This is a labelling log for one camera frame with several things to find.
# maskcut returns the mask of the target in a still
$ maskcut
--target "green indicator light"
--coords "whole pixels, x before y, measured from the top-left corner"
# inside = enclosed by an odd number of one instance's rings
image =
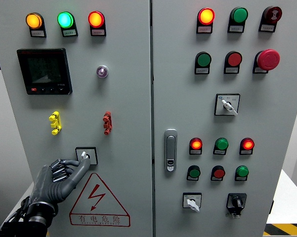
[[[57,21],[62,28],[69,28],[73,25],[74,18],[72,14],[70,14],[67,11],[64,11],[58,14]]]
[[[211,62],[211,57],[207,53],[203,53],[198,57],[198,64],[205,67]]]
[[[217,141],[215,142],[215,146],[221,150],[224,151],[228,148],[228,141],[225,138],[219,138],[217,139]]]
[[[192,178],[198,178],[200,176],[200,171],[197,170],[197,169],[193,169],[190,171],[189,175],[192,177]]]
[[[246,177],[249,174],[249,171],[246,166],[242,165],[237,168],[236,173],[240,177]]]
[[[242,23],[246,21],[247,17],[248,17],[248,12],[245,8],[242,8],[242,7],[235,9],[232,14],[233,20],[237,23]]]

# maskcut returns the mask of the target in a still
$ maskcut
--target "yellow black hazard stripe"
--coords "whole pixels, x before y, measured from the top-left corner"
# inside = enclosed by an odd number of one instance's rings
[[[267,224],[264,236],[297,236],[297,224]]]

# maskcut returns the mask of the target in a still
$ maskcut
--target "orange indicator light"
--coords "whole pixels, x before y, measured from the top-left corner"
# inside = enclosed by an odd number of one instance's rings
[[[203,8],[199,12],[199,21],[203,25],[210,25],[214,21],[215,13],[211,8]]]
[[[202,141],[200,138],[194,138],[190,142],[190,146],[194,150],[199,150],[202,147]]]
[[[251,150],[254,148],[255,144],[252,139],[247,138],[242,142],[242,146],[245,150]]]
[[[99,11],[93,11],[88,17],[89,24],[94,28],[99,28],[104,24],[104,16]]]
[[[33,30],[42,26],[42,16],[36,12],[29,13],[26,16],[26,24]]]

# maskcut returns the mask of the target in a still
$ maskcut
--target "red terminal connector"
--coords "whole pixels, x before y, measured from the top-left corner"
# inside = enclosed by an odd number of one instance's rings
[[[103,116],[103,128],[105,128],[104,135],[109,135],[112,131],[112,119],[111,119],[111,112],[105,112]]]

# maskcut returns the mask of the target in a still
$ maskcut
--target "gray metal panel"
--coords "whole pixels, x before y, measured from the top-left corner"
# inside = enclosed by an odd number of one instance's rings
[[[282,8],[275,33],[259,33],[264,9]],[[228,34],[231,10],[245,7],[249,16],[243,34]],[[213,33],[196,35],[197,14],[215,11]],[[290,134],[297,114],[297,1],[180,1],[153,2],[156,237],[189,235],[262,236]],[[253,75],[255,55],[268,48],[281,55],[279,66],[266,75]],[[243,56],[238,75],[224,75],[229,51]],[[212,57],[209,75],[194,75],[197,53]],[[217,93],[240,93],[237,117],[215,117]],[[164,132],[176,129],[177,169],[164,170]],[[189,141],[200,137],[201,156],[189,155]],[[213,155],[217,138],[229,141],[227,155]],[[239,156],[240,142],[251,137],[254,154]],[[198,182],[186,181],[187,169],[198,165]],[[211,170],[222,165],[222,182],[210,181]],[[246,182],[235,182],[235,169],[249,168]],[[183,192],[202,192],[200,213],[182,208]],[[231,219],[229,193],[246,193],[240,219]]]
[[[57,158],[75,159],[75,147],[97,147],[99,165],[59,205],[52,236],[152,235],[149,6],[146,0],[0,1],[0,64],[32,176]],[[90,36],[87,17],[94,10],[105,16],[105,38]],[[56,20],[61,11],[74,15],[78,37],[62,37]],[[43,16],[46,39],[30,37],[30,12]],[[27,95],[16,50],[57,47],[66,48],[73,93]],[[107,78],[97,78],[99,65],[109,68]],[[63,129],[52,136],[48,117],[55,110]],[[106,111],[113,118],[109,136],[103,134]],[[91,172],[130,214],[130,228],[70,225],[69,212]]]

